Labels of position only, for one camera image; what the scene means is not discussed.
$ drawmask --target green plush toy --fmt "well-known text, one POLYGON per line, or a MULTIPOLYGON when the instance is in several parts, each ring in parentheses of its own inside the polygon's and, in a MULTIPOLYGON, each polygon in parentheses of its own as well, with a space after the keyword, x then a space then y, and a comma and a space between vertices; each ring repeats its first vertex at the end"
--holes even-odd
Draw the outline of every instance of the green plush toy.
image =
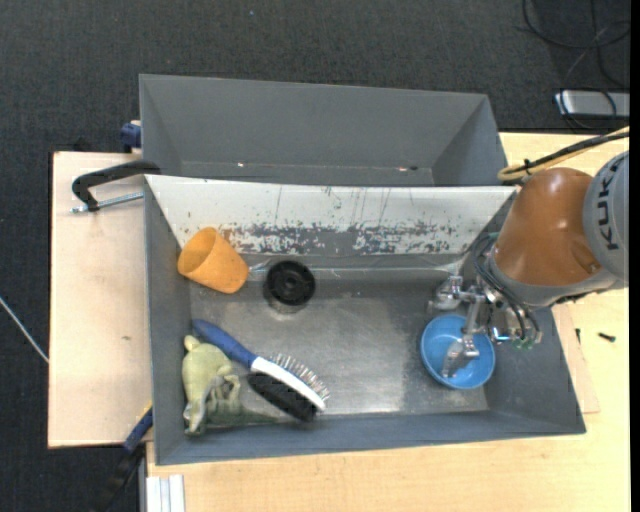
POLYGON ((187 395, 185 433, 202 434, 207 426, 265 423, 273 418, 246 409, 240 401, 240 378, 229 358, 216 346, 187 335, 182 382, 187 395))

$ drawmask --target blue bowl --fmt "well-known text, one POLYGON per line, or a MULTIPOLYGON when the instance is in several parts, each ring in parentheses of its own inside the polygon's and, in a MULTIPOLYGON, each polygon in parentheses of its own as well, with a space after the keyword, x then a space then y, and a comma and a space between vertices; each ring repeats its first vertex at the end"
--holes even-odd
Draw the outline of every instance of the blue bowl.
POLYGON ((462 336, 465 318, 460 315, 443 315, 431 320, 425 327, 420 341, 422 362, 431 376, 452 389, 473 389, 484 385, 496 365, 496 354, 486 334, 474 334, 473 343, 480 355, 460 368, 453 377, 445 378, 440 372, 449 345, 462 336))

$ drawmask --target wooden board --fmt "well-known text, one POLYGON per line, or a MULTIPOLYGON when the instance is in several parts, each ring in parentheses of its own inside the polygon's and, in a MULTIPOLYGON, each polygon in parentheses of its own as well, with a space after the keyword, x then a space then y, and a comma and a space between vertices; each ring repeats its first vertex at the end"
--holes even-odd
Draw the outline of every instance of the wooden board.
MULTIPOLYGON (((73 180, 138 155, 54 155, 49 368, 50 447, 120 443, 151 401, 145 328, 142 201, 95 214, 73 180)), ((142 177, 102 185, 98 199, 140 189, 142 177)))
POLYGON ((587 362, 582 354, 581 341, 571 318, 569 305, 556 304, 551 309, 551 312, 558 329, 560 343, 562 344, 564 357, 567 360, 580 410, 583 414, 598 412, 600 404, 591 382, 587 362))

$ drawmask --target brush bristles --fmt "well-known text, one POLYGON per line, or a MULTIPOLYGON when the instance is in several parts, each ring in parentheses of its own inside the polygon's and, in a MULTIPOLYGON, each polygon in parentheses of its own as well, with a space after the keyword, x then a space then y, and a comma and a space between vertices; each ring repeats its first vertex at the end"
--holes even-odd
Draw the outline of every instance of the brush bristles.
POLYGON ((322 400, 329 398, 329 390, 318 378, 315 372, 311 371, 305 364, 284 354, 276 354, 269 357, 269 360, 277 364, 280 368, 287 370, 292 375, 298 377, 309 386, 322 400))
POLYGON ((304 422, 315 418, 318 409, 312 402, 271 375, 250 373, 247 381, 256 393, 294 418, 304 422))

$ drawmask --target black carpet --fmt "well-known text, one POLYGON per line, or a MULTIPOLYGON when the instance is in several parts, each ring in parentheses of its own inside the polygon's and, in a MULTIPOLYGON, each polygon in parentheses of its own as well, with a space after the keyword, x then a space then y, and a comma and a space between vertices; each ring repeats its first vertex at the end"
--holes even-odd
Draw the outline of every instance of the black carpet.
MULTIPOLYGON (((0 295, 46 350, 49 152, 80 138, 121 151, 119 128, 139 116, 139 73, 477 92, 502 131, 597 133, 623 123, 567 122, 552 96, 628 89, 630 5, 531 0, 545 41, 520 1, 4 0, 0 295)), ((47 450, 47 383, 0 309, 3 512, 87 510, 117 462, 113 447, 47 450)), ((114 510, 135 510, 136 494, 114 510)))

